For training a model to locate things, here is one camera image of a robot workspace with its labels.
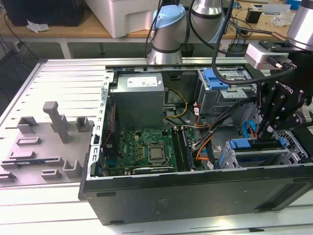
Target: cpu socket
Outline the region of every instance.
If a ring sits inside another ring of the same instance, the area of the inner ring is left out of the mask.
[[[164,144],[148,145],[148,162],[152,165],[161,165],[166,161]]]

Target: cable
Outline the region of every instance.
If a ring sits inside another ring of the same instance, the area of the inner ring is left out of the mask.
[[[202,129],[202,127],[198,127],[198,126],[192,126],[192,125],[181,125],[178,124],[168,118],[164,118],[164,120],[166,120],[167,122],[169,122],[170,124],[174,125],[174,126],[183,126],[183,127],[190,127],[190,128],[195,128],[195,129]]]
[[[106,146],[106,143],[108,142],[108,140],[110,139],[112,132],[113,132],[113,114],[114,114],[114,104],[112,105],[112,113],[111,113],[111,129],[110,129],[110,133],[108,135],[108,137],[106,138],[106,141],[103,144],[103,147]]]
[[[231,13],[231,11],[232,11],[232,9],[233,9],[233,6],[230,5],[230,4],[231,4],[231,1],[232,1],[232,0],[229,1],[229,7],[228,7],[228,9],[231,9],[231,10],[230,10],[230,13]],[[223,0],[220,0],[220,8],[223,9]],[[225,21],[226,21],[226,22],[229,22],[229,24],[230,24],[231,26],[233,26],[233,27],[235,27],[235,28],[237,28],[237,29],[240,29],[240,30],[243,30],[243,31],[248,31],[248,32],[253,32],[253,33],[263,33],[263,34],[268,34],[268,35],[272,35],[272,33],[273,33],[273,32],[271,32],[271,31],[257,30],[257,29],[248,29],[248,28],[244,28],[244,27],[238,26],[238,25],[236,25],[234,22],[230,21],[230,20],[229,20],[229,17],[226,18],[227,14],[225,15],[225,12],[224,12],[224,11],[222,11],[222,14],[223,14],[223,16],[224,16],[224,18],[225,18]]]
[[[196,161],[197,160],[203,160],[203,158],[199,158],[200,156],[200,153],[201,151],[203,150],[203,148],[207,145],[207,143],[209,143],[209,141],[213,138],[213,134],[212,136],[201,146],[201,148],[199,149],[198,153],[197,153],[197,156],[196,156]]]
[[[212,144],[212,142],[211,142],[211,145],[218,151],[218,152],[222,152],[221,150],[219,150],[214,144]]]
[[[198,123],[198,119],[199,119],[199,116],[196,116],[196,118],[195,118],[195,126],[197,126],[197,127],[203,127],[204,124],[199,124],[199,123]]]
[[[224,32],[224,30],[225,30],[225,28],[227,26],[227,22],[229,20],[229,17],[230,17],[232,8],[233,8],[232,7],[233,3],[234,3],[234,0],[230,0],[229,8],[228,8],[228,11],[227,11],[227,14],[226,14],[225,21],[222,24],[222,29],[220,31],[220,34],[219,34],[217,42],[216,42],[217,45],[219,45],[221,43],[223,32]],[[292,67],[290,67],[286,71],[283,71],[281,73],[276,73],[276,74],[273,74],[273,75],[267,76],[267,77],[259,77],[259,78],[253,78],[253,79],[248,79],[248,80],[243,80],[243,79],[241,79],[241,80],[228,80],[224,76],[222,76],[219,73],[218,69],[217,69],[216,58],[217,58],[218,52],[219,52],[219,48],[218,48],[218,46],[216,46],[215,49],[214,49],[214,55],[212,57],[212,70],[213,70],[214,74],[216,75],[216,77],[221,82],[224,82],[225,84],[228,84],[228,85],[250,85],[250,84],[253,84],[253,83],[269,81],[269,80],[272,80],[272,79],[278,79],[278,78],[281,78],[283,76],[291,75],[293,73],[293,70],[294,70]]]
[[[190,24],[190,28],[192,29],[192,31],[194,32],[194,34],[196,35],[196,37],[201,41],[203,42],[207,47],[211,48],[212,50],[215,50],[215,48],[210,45],[208,42],[206,42],[198,33],[197,31],[195,30],[195,28],[193,27],[192,25],[192,20],[191,20],[191,10],[192,10],[192,6],[194,4],[195,0],[192,0],[191,2],[191,5],[190,5],[190,8],[189,8],[189,12],[188,12],[188,18],[189,18],[189,24]],[[224,29],[221,29],[220,33],[224,33],[225,31],[225,28]],[[219,46],[220,43],[218,43],[218,45],[216,46],[217,50],[219,53],[221,54],[225,54],[225,55],[244,55],[245,53],[231,53],[231,52],[226,52],[226,51],[223,51],[223,50],[219,50],[218,49],[218,46]]]
[[[25,56],[27,47],[25,46],[25,50],[24,50],[24,53],[23,53],[22,58],[21,58],[21,64],[23,64],[23,58]]]
[[[150,36],[151,31],[152,31],[152,29],[153,29],[153,25],[156,26],[156,24],[157,24],[157,17],[158,17],[158,15],[159,15],[159,13],[160,13],[160,10],[161,10],[162,6],[163,6],[163,3],[164,3],[164,0],[162,0],[162,1],[161,1],[161,0],[158,0],[158,6],[157,6],[156,16],[155,16],[155,18],[154,18],[153,21],[152,21],[152,24],[151,24],[149,33],[148,33],[147,38],[146,38],[146,43],[145,43],[145,58],[147,58],[147,46],[148,46],[149,36]]]
[[[183,115],[187,112],[187,109],[188,109],[188,103],[187,103],[187,101],[186,101],[185,98],[184,98],[178,91],[176,91],[175,89],[169,88],[168,90],[174,91],[177,95],[179,95],[179,96],[182,98],[182,100],[183,100],[184,103],[185,103],[185,108],[184,108],[184,111],[183,111],[181,114],[173,115],[173,116],[165,116],[165,117],[163,117],[163,118],[178,118],[178,117],[183,116]]]
[[[7,77],[7,76],[5,76],[5,75],[1,75],[1,74],[0,74],[0,77],[3,77],[3,78],[5,78],[5,79],[7,79],[7,80],[10,80],[10,81],[12,81],[12,82],[16,82],[16,83],[18,83],[18,84],[20,84],[20,85],[23,84],[23,82],[14,80],[14,79],[9,78],[9,77]]]
[[[5,95],[5,97],[7,98],[8,102],[10,103],[11,100],[10,100],[10,97],[9,97],[8,93],[5,92],[4,89],[2,89],[2,88],[0,88],[0,91],[2,91],[2,93]]]
[[[177,111],[177,107],[176,107],[175,110],[173,111],[175,115],[177,115],[177,112],[176,112],[176,111]],[[181,121],[181,123],[182,123],[183,125],[187,125],[187,123],[186,123],[181,117],[182,117],[182,116],[178,117],[178,119]]]
[[[240,10],[240,11],[237,11],[235,17],[238,15],[239,12],[246,11],[246,10],[249,10],[249,9],[250,9],[250,7],[249,7],[249,8],[246,8],[246,9],[242,9],[242,10]]]
[[[202,140],[198,141],[194,145],[194,149],[198,150],[199,146],[202,146],[202,144],[206,142],[207,139],[215,132],[217,127],[221,125],[226,119],[231,117],[239,106],[242,106],[247,103],[252,103],[252,102],[256,102],[256,97],[251,97],[251,98],[240,100],[239,102],[237,102],[236,104],[234,104],[233,106],[225,110],[223,113],[221,113],[212,123],[211,127],[209,128],[207,132],[207,136],[205,136]]]
[[[39,60],[39,58],[33,53],[33,51],[32,51],[31,49],[29,49],[28,46],[26,46],[26,44],[13,32],[13,30],[11,29],[11,27],[10,27],[8,21],[6,20],[6,16],[7,16],[7,14],[5,13],[4,16],[3,16],[3,18],[4,18],[4,21],[5,21],[6,26],[9,28],[9,30],[11,31],[11,33],[12,33],[21,43],[24,44],[24,46],[29,50],[29,52],[30,52],[37,60]]]

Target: table leg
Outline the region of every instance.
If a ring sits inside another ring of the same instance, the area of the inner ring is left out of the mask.
[[[106,53],[106,51],[104,50],[103,43],[99,43],[99,46],[100,46],[100,53],[101,53],[101,54]]]
[[[15,53],[19,53],[20,49],[18,47],[18,44],[16,42],[7,42],[6,43],[8,45],[8,47]]]
[[[72,59],[73,56],[72,56],[72,53],[68,47],[67,42],[59,42],[59,43],[60,43],[64,58],[65,59]]]

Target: black computer case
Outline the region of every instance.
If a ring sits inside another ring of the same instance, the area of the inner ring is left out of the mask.
[[[84,16],[83,0],[2,0],[14,26],[36,24],[78,26]]]

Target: white plastic bin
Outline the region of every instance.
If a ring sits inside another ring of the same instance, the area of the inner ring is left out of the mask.
[[[158,0],[85,0],[113,38],[149,30]]]

